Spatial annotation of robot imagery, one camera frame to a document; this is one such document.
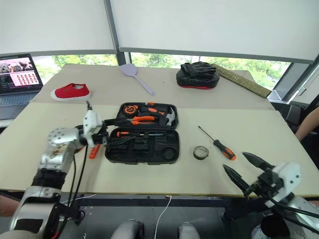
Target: rolled mat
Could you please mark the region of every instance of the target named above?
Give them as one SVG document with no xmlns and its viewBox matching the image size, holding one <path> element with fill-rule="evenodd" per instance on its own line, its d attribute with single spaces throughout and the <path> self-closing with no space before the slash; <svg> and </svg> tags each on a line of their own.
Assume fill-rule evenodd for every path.
<svg viewBox="0 0 319 239">
<path fill-rule="evenodd" d="M 262 87 L 258 85 L 257 83 L 246 79 L 245 77 L 242 77 L 234 72 L 231 72 L 219 65 L 216 65 L 216 64 L 211 64 L 211 65 L 213 67 L 216 67 L 216 71 L 219 73 L 220 76 L 246 88 L 247 90 L 250 90 L 251 92 L 263 98 L 267 98 L 267 96 L 271 93 L 271 91 L 268 90 L 267 88 Z"/>
</svg>

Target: white shoe sole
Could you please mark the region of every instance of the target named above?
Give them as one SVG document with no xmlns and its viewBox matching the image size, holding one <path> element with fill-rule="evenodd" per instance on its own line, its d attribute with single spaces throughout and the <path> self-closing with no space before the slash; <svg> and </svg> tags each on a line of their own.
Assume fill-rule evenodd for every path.
<svg viewBox="0 0 319 239">
<path fill-rule="evenodd" d="M 55 95 L 55 90 L 51 92 L 51 97 L 56 101 L 86 100 L 91 97 L 91 92 L 89 91 L 89 94 L 87 94 L 86 96 L 79 96 L 79 97 L 72 97 L 72 98 L 58 98 Z"/>
</svg>

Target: window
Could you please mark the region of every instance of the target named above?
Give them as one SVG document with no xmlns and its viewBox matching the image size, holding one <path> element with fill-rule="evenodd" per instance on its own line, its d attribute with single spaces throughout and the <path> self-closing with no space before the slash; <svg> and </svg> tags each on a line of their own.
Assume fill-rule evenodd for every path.
<svg viewBox="0 0 319 239">
<path fill-rule="evenodd" d="M 68 63 L 117 66 L 115 55 L 61 55 L 33 57 L 43 84 L 58 73 Z"/>
<path fill-rule="evenodd" d="M 259 85 L 270 90 L 273 89 L 290 65 L 290 62 L 226 57 L 182 56 L 151 53 L 131 53 L 131 56 L 132 63 L 136 66 L 144 67 L 180 68 L 180 65 L 185 62 L 194 63 L 203 61 L 215 63 L 228 70 L 248 70 Z"/>
</svg>

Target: black tool case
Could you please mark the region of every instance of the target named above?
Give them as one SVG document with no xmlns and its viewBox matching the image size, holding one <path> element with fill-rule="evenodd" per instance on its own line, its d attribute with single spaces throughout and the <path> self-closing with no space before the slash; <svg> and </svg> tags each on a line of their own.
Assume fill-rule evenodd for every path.
<svg viewBox="0 0 319 239">
<path fill-rule="evenodd" d="M 130 110 L 137 110 L 132 115 Z M 175 113 L 171 126 L 166 125 L 167 114 Z M 145 120 L 133 125 L 131 122 L 121 125 L 110 133 L 105 157 L 113 163 L 137 164 L 147 162 L 150 165 L 173 164 L 179 157 L 179 136 L 175 131 L 178 125 L 177 109 L 174 105 L 158 103 L 124 103 L 117 114 L 117 119 L 154 116 L 155 121 Z"/>
</svg>

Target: black punching mitt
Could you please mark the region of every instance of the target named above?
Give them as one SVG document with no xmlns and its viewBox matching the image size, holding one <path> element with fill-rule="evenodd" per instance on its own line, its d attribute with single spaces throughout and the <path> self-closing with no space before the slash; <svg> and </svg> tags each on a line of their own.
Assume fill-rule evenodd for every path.
<svg viewBox="0 0 319 239">
<path fill-rule="evenodd" d="M 206 62 L 185 63 L 176 74 L 177 83 L 185 88 L 211 89 L 219 80 L 216 67 Z"/>
</svg>

